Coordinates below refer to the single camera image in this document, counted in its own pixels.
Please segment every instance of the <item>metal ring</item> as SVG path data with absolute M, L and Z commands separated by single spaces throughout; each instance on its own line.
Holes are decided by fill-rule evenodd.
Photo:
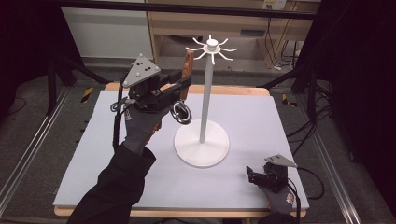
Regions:
M 174 117 L 174 119 L 181 123 L 181 124 L 189 124 L 191 123 L 191 111 L 190 109 L 182 102 L 182 101 L 176 101 L 172 108 L 171 108 L 171 115 Z M 180 112 L 183 113 L 183 115 L 187 115 L 186 118 L 182 118 L 180 116 Z

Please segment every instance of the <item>white stand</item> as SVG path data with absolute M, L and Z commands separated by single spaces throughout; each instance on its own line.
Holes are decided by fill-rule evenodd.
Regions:
M 189 125 L 180 127 L 175 135 L 175 150 L 183 161 L 192 166 L 210 167 L 221 162 L 230 148 L 230 139 L 225 130 L 216 122 L 207 120 L 210 91 L 212 87 L 213 65 L 215 64 L 214 55 L 219 54 L 226 60 L 231 59 L 226 58 L 220 53 L 222 50 L 220 45 L 227 42 L 227 39 L 221 44 L 219 44 L 217 40 L 212 39 L 211 35 L 206 41 L 206 44 L 199 43 L 195 38 L 193 40 L 197 44 L 203 45 L 200 49 L 204 51 L 204 53 L 196 59 L 200 59 L 207 54 L 202 118 L 200 120 L 193 120 Z

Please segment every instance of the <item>black sleeve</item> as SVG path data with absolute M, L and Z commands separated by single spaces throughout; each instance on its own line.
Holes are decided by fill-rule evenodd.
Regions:
M 259 220 L 259 224 L 294 224 L 296 218 L 291 215 L 285 215 L 280 213 L 273 213 L 268 217 L 263 217 Z
M 154 162 L 148 148 L 139 156 L 123 145 L 117 147 L 110 164 L 99 174 L 97 184 L 84 195 L 67 223 L 127 224 L 131 206 L 139 202 L 145 176 Z

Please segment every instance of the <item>wall socket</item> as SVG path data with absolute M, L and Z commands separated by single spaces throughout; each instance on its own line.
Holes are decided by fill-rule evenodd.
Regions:
M 262 1 L 262 9 L 283 10 L 286 0 L 264 0 Z

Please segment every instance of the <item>person's hand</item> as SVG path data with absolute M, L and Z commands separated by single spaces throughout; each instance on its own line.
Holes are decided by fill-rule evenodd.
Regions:
M 141 155 L 150 137 L 160 128 L 161 119 L 169 110 L 170 107 L 166 107 L 157 114 L 149 114 L 138 111 L 134 106 L 129 106 L 124 112 L 126 137 L 123 145 Z
M 290 192 L 288 187 L 284 187 L 278 193 L 273 193 L 270 189 L 260 187 L 264 192 L 270 204 L 272 213 L 280 213 L 289 215 L 294 202 L 294 195 Z

